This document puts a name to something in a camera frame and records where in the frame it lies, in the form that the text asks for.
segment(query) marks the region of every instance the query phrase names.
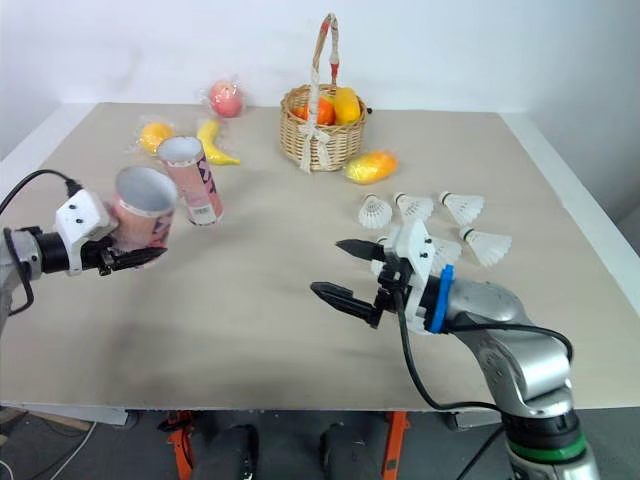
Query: blue ring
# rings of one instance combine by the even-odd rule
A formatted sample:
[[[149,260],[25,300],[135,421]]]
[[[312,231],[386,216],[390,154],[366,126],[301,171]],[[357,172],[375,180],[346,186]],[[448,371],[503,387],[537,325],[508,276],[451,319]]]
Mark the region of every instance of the blue ring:
[[[429,326],[431,333],[440,333],[444,324],[444,317],[447,314],[447,304],[449,303],[449,290],[454,277],[453,265],[447,265],[440,274],[440,290],[438,291],[438,301],[436,311],[433,313],[433,320]]]

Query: floor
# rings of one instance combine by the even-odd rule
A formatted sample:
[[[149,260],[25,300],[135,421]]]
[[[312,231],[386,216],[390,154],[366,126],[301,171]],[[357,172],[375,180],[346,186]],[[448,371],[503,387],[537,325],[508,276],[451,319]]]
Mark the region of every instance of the floor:
[[[400,462],[400,480],[454,479],[495,427],[451,431],[437,414],[410,415]],[[640,478],[640,409],[580,412],[584,430],[607,480]],[[129,430],[99,425],[86,447],[58,479],[176,479],[167,435],[156,429],[161,412],[145,412]],[[260,433],[261,480],[322,480],[318,441],[332,423],[355,426],[375,458],[382,461],[387,423],[369,412],[209,412],[199,420],[193,436],[196,461],[205,438],[234,424],[253,423]],[[0,459],[12,466],[15,480],[48,479],[60,465],[41,472],[81,440],[75,430],[25,415],[5,425],[9,440]],[[8,479],[0,470],[0,479]],[[506,480],[510,471],[502,441],[498,441],[470,472],[467,479]]]

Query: cylindrical container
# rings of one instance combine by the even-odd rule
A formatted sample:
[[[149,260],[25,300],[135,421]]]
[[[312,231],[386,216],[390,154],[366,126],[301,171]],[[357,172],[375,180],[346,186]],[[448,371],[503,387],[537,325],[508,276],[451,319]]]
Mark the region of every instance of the cylindrical container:
[[[149,167],[127,167],[116,176],[113,213],[120,225],[115,247],[137,250],[166,247],[178,189],[164,173]]]
[[[220,220],[222,203],[200,140],[171,137],[160,144],[157,153],[184,195],[191,222],[211,225]]]

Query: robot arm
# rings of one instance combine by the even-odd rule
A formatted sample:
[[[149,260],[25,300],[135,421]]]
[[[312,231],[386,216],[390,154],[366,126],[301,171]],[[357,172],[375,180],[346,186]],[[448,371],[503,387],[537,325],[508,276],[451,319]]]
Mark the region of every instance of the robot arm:
[[[0,236],[0,335],[7,318],[33,302],[30,282],[43,273],[66,271],[79,275],[97,268],[100,275],[143,265],[165,252],[164,248],[144,248],[121,253],[112,248],[110,233],[117,222],[100,199],[79,190],[56,212],[56,232],[43,233],[39,227],[17,231],[5,228]],[[11,310],[13,291],[23,285],[27,304]]]
[[[495,401],[472,403],[500,411],[516,480],[599,478],[573,410],[570,344],[548,335],[564,337],[535,327],[520,300],[503,287],[454,279],[451,266],[439,278],[429,276],[434,252],[422,223],[403,225],[383,245],[345,240],[338,246],[373,262],[380,283],[374,304],[326,282],[312,284],[312,290],[373,328],[387,310],[399,313],[415,333],[459,338],[474,354]]]

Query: black cable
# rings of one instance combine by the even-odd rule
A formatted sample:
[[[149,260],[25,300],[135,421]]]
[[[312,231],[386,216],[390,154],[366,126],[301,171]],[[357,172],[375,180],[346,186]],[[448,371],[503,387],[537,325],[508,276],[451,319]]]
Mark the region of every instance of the black cable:
[[[462,480],[465,475],[467,475],[467,473],[469,473],[469,471],[473,468],[473,466],[478,463],[478,460],[480,460],[480,457],[482,457],[482,455],[484,454],[484,452],[486,452],[489,447],[493,444],[493,442],[496,441],[496,439],[500,436],[500,434],[504,432],[504,427],[502,425],[500,425],[497,430],[495,432],[493,432],[489,438],[487,438],[485,440],[485,442],[480,446],[480,448],[478,449],[478,451],[476,452],[476,454],[473,456],[473,458],[471,460],[469,460],[469,463],[467,463],[464,467],[464,469],[460,472],[460,475],[458,475],[456,477],[456,480]]]
[[[435,410],[460,410],[462,408],[488,408],[490,410],[495,410],[497,412],[500,409],[492,404],[486,402],[455,402],[455,403],[438,403],[435,401],[427,389],[424,387],[422,380],[420,379],[420,374],[416,370],[416,365],[413,361],[413,355],[411,354],[411,343],[409,341],[409,329],[407,328],[407,317],[404,314],[404,300],[402,299],[402,293],[396,291],[393,293],[393,299],[396,305],[396,312],[398,312],[399,323],[400,323],[400,337],[402,338],[402,350],[404,352],[404,359],[407,364],[407,369],[409,370],[409,375],[411,376],[411,380],[413,380],[413,384],[418,389],[418,392],[424,398],[424,400],[429,404],[429,406]]]
[[[16,313],[24,312],[27,308],[33,305],[33,290],[31,289],[31,283],[29,282],[29,274],[25,266],[20,262],[20,257],[18,257],[18,252],[16,252],[16,246],[13,244],[13,238],[11,237],[11,229],[4,228],[2,230],[4,235],[4,241],[7,244],[7,250],[9,251],[9,256],[11,257],[11,261],[13,265],[16,267],[18,271],[18,276],[20,277],[20,281],[22,282],[22,286],[24,287],[24,292],[27,295],[27,301],[24,305],[15,310],[11,310],[9,312],[9,316],[15,315]]]
[[[20,182],[18,182],[18,184],[15,187],[13,187],[13,189],[9,192],[9,194],[5,197],[5,199],[2,200],[2,203],[0,203],[0,215],[2,215],[2,212],[4,212],[4,210],[7,208],[9,203],[11,203],[11,200],[13,200],[13,198],[18,194],[20,190],[22,190],[34,178],[37,178],[40,175],[45,175],[45,174],[57,175],[58,177],[62,178],[64,180],[64,183],[67,186],[67,196],[69,197],[72,197],[79,190],[82,189],[82,186],[78,182],[76,182],[74,179],[70,177],[67,177],[64,173],[58,172],[57,170],[50,170],[46,168],[42,170],[36,170],[35,172],[30,173],[29,175],[24,177],[22,180],[20,180]]]
[[[45,420],[42,417],[36,417],[38,418],[42,423],[44,423],[44,425],[51,430],[53,433],[55,433],[56,435],[60,435],[61,437],[67,437],[67,438],[76,438],[76,437],[82,437],[83,435],[86,434],[86,432],[79,432],[79,433],[70,433],[70,432],[64,432],[62,430],[58,430],[57,427],[54,427],[53,424],[49,423],[47,420]]]
[[[445,333],[452,332],[472,332],[476,330],[518,330],[524,332],[538,333],[540,335],[546,335],[548,337],[553,337],[556,340],[560,341],[564,347],[567,349],[567,358],[569,359],[569,363],[573,360],[573,345],[569,341],[567,337],[562,335],[555,330],[549,330],[548,328],[537,327],[535,325],[520,325],[520,324],[487,324],[487,325],[458,325],[453,327],[448,327]]]

